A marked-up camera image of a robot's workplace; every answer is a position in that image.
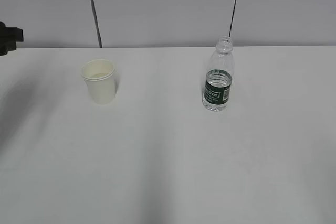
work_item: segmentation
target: white table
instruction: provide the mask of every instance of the white table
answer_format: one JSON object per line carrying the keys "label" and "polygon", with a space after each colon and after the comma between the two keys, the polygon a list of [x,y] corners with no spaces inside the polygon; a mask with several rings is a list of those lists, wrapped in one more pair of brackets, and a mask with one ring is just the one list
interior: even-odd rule
{"label": "white table", "polygon": [[[336,223],[336,47],[237,47],[229,106],[202,105],[213,48],[0,57],[0,223]],[[80,67],[116,65],[109,105]]]}

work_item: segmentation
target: white paper cup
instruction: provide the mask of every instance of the white paper cup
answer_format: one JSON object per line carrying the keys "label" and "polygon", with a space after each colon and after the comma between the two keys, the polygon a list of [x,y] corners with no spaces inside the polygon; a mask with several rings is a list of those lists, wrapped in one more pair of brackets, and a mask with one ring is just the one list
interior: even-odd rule
{"label": "white paper cup", "polygon": [[108,104],[116,96],[114,65],[109,60],[93,60],[81,69],[89,94],[97,104]]}

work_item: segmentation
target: cup rim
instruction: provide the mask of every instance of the cup rim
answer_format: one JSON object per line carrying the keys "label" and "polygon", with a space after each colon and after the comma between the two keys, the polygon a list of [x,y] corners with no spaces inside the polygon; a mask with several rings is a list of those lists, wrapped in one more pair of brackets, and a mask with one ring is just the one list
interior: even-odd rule
{"label": "cup rim", "polygon": [[[112,71],[109,72],[107,75],[105,75],[105,76],[103,76],[103,77],[97,77],[97,78],[86,77],[86,76],[83,74],[83,70],[84,70],[84,68],[85,68],[88,64],[93,63],[93,62],[95,62],[95,61],[105,61],[105,62],[110,63],[110,64],[113,66]],[[96,59],[96,60],[90,60],[90,61],[86,62],[86,63],[81,67],[81,69],[80,69],[80,74],[82,75],[82,77],[83,77],[85,80],[88,80],[88,81],[101,81],[101,80],[105,80],[105,79],[109,78],[111,75],[113,75],[113,74],[114,74],[114,71],[115,71],[115,68],[114,68],[114,64],[113,64],[112,61],[110,61],[110,60],[106,60],[106,59]]]}

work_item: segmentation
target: clear plastic bottle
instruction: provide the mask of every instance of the clear plastic bottle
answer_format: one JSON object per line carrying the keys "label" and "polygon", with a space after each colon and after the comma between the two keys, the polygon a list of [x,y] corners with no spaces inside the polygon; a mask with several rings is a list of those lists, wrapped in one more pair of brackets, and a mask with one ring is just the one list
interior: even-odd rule
{"label": "clear plastic bottle", "polygon": [[207,66],[203,105],[211,111],[221,111],[227,106],[234,73],[233,43],[222,37]]}

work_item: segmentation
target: bottle label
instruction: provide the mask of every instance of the bottle label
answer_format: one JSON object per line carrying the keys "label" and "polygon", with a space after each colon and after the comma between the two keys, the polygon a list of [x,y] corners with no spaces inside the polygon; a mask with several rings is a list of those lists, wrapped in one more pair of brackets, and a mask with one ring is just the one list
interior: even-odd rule
{"label": "bottle label", "polygon": [[204,98],[211,104],[222,105],[229,100],[231,84],[226,87],[215,87],[207,80],[204,88]]}

